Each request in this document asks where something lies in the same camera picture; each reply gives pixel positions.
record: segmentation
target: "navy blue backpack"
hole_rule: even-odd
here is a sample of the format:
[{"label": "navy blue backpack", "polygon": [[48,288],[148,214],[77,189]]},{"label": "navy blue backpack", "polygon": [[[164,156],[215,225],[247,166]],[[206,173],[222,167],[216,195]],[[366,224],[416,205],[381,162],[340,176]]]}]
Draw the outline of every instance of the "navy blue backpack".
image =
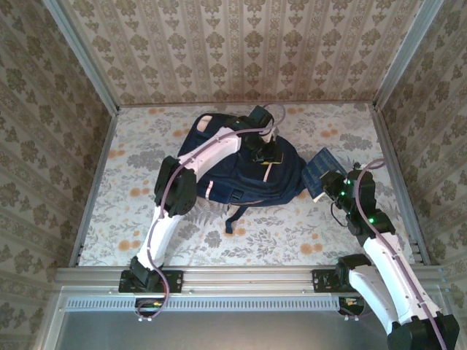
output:
[{"label": "navy blue backpack", "polygon": [[[203,132],[197,129],[205,115],[212,116]],[[209,113],[201,115],[193,124],[178,156],[193,151],[211,138],[231,119],[231,115]],[[306,165],[294,146],[280,136],[277,146],[284,157],[280,164],[251,163],[246,150],[241,149],[224,158],[200,178],[197,195],[219,203],[239,206],[237,212],[225,222],[226,233],[232,233],[232,222],[237,221],[249,206],[276,206],[289,203],[304,190],[301,171]]]}]

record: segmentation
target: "gray plastic strip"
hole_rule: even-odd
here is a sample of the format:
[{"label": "gray plastic strip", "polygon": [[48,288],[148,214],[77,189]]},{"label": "gray plastic strip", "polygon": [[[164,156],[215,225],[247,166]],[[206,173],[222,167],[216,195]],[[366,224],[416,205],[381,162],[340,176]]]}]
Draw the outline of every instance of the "gray plastic strip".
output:
[{"label": "gray plastic strip", "polygon": [[[70,297],[66,311],[135,311],[135,296]],[[171,296],[164,311],[337,311],[339,297]]]}]

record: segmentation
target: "floral tablecloth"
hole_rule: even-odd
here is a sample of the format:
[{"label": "floral tablecloth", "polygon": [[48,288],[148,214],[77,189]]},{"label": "floral tablecloth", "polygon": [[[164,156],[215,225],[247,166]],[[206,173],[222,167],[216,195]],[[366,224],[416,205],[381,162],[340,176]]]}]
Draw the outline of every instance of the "floral tablecloth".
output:
[{"label": "floral tablecloth", "polygon": [[[248,115],[253,105],[138,107],[121,109],[101,180],[80,265],[127,265],[150,226],[153,189],[161,161],[175,156],[203,113]],[[367,104],[288,104],[279,134],[309,161],[327,147],[345,168],[382,156]],[[280,117],[278,106],[268,107]],[[393,187],[385,169],[374,172],[379,207],[387,213],[411,257]],[[179,223],[166,265],[319,265],[362,252],[330,214],[330,200],[314,203],[305,190],[283,206],[250,208],[224,233],[236,207],[199,198]],[[340,220],[344,216],[336,213]]]}]

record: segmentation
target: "patterned wall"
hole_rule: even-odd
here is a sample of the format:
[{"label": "patterned wall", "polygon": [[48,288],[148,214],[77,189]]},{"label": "patterned wall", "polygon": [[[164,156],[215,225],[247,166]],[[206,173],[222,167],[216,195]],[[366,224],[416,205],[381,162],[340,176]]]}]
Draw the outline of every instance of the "patterned wall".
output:
[{"label": "patterned wall", "polygon": [[0,1],[0,349],[29,349],[109,115],[40,1]]},{"label": "patterned wall", "polygon": [[66,0],[117,104],[371,100],[420,0]]},{"label": "patterned wall", "polygon": [[383,114],[467,331],[467,1],[445,1]]}]

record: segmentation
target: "metal frame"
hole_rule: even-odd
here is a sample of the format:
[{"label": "metal frame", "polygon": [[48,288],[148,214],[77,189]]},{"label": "metal frame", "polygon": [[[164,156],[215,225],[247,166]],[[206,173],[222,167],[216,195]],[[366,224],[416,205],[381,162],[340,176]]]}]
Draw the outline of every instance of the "metal frame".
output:
[{"label": "metal frame", "polygon": [[61,33],[65,36],[68,45],[73,50],[81,66],[84,68],[89,80],[93,83],[96,92],[104,103],[105,107],[113,117],[117,115],[118,106],[112,97],[112,93],[105,84],[105,80],[99,74],[93,59],[89,52],[85,49],[80,35],[77,33],[76,28],[72,25],[69,16],[63,9],[62,1],[57,0],[44,0],[45,6],[50,11],[53,19],[56,21]]},{"label": "metal frame", "polygon": [[403,72],[415,54],[418,45],[425,36],[443,2],[443,0],[424,0],[422,6],[420,6],[417,16],[402,41],[401,47],[399,47],[399,51],[382,80],[377,94],[374,96],[374,103],[380,109],[386,104],[399,79],[402,77]]},{"label": "metal frame", "polygon": [[86,207],[82,213],[82,219],[76,241],[74,242],[72,256],[70,257],[69,267],[73,268],[77,266],[80,258],[81,249],[85,243],[86,234],[88,232],[90,218],[93,213],[94,204],[96,203],[97,195],[99,193],[99,186],[101,185],[102,175],[104,173],[107,158],[109,157],[110,147],[112,146],[112,140],[117,130],[118,116],[114,116],[110,120],[109,128],[107,129],[107,135],[105,137],[104,145],[102,146],[101,156],[97,163],[96,173],[94,174],[93,184],[90,187],[88,200],[86,201]]},{"label": "metal frame", "polygon": [[417,217],[415,216],[415,211],[410,201],[409,193],[407,192],[401,167],[397,161],[385,120],[383,119],[381,111],[378,109],[372,109],[371,114],[374,128],[377,131],[379,145],[381,146],[381,151],[386,161],[387,172],[393,183],[395,198],[401,211],[402,221],[409,235],[417,241],[422,261],[426,265],[431,265],[430,256],[428,255],[422,231],[418,225]]},{"label": "metal frame", "polygon": [[290,104],[369,104],[372,100],[358,100],[358,101],[336,101],[336,100],[320,100],[320,101],[243,101],[243,102],[185,102],[180,104],[123,104],[121,108],[145,108],[145,107],[197,107],[197,106],[264,106],[265,104],[282,104],[288,106]]},{"label": "metal frame", "polygon": [[[60,268],[56,276],[53,295],[39,330],[35,350],[53,350],[66,313],[69,298],[100,297],[128,298],[132,294],[119,294],[120,273],[126,267]],[[303,300],[336,296],[356,296],[357,293],[315,293],[312,270],[333,268],[319,266],[268,267],[168,267],[184,271],[184,285],[180,296],[184,298],[219,297],[288,298]],[[414,272],[429,295],[445,293],[442,269],[435,266],[415,265]],[[145,298],[158,298],[162,294],[144,294]]]}]

